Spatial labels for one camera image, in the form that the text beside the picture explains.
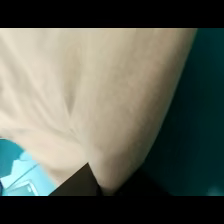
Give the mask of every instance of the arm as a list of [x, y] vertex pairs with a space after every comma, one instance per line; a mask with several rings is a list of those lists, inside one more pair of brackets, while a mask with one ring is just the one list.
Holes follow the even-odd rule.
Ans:
[[105, 194], [143, 163], [195, 29], [90, 29], [74, 125]]

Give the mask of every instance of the teal wall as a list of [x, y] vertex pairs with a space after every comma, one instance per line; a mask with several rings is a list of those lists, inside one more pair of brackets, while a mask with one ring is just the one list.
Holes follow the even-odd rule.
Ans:
[[144, 164], [173, 195], [224, 195], [224, 29], [199, 29]]

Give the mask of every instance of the person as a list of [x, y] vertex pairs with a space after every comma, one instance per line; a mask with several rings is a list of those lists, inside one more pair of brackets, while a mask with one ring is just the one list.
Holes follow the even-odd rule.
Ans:
[[0, 135], [58, 185], [89, 163], [112, 195], [149, 153], [195, 33], [0, 29]]

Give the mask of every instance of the skin crease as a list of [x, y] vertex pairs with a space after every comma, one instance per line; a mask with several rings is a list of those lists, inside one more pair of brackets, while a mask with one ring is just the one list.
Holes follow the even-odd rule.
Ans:
[[112, 195], [144, 162], [196, 29], [0, 29], [0, 135], [57, 185], [89, 162]]

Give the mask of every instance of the light blue object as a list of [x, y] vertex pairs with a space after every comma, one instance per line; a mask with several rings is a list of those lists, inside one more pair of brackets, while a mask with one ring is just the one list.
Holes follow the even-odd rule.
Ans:
[[3, 196], [48, 196], [56, 189], [44, 170], [18, 145], [0, 140]]

